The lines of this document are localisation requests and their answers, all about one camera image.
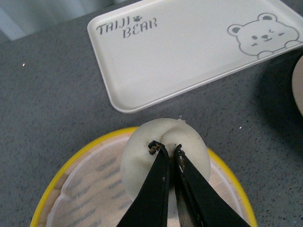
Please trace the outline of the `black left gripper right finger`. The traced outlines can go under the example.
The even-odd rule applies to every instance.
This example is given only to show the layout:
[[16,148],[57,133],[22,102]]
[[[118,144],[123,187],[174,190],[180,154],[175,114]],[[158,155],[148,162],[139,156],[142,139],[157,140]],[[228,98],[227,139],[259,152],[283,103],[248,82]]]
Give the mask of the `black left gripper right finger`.
[[175,194],[181,227],[244,227],[238,215],[213,189],[177,145],[174,151]]

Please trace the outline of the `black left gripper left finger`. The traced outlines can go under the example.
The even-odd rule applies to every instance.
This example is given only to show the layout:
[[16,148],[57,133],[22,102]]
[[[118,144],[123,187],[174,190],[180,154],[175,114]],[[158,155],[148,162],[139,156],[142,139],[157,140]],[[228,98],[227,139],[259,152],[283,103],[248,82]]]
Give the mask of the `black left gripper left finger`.
[[119,227],[166,227],[168,222],[170,160],[165,146],[157,141],[148,145],[157,154],[147,177]]

